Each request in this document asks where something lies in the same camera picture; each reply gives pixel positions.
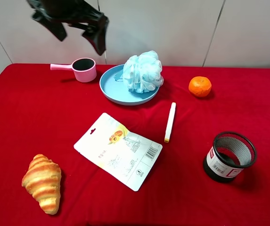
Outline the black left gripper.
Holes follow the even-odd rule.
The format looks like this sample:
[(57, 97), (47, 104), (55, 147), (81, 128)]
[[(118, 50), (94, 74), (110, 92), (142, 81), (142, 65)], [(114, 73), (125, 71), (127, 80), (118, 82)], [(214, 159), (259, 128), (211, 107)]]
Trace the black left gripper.
[(101, 56), (106, 51), (109, 19), (84, 0), (28, 0), (32, 19), (49, 30), (59, 41), (67, 37), (63, 23), (84, 30), (82, 36)]

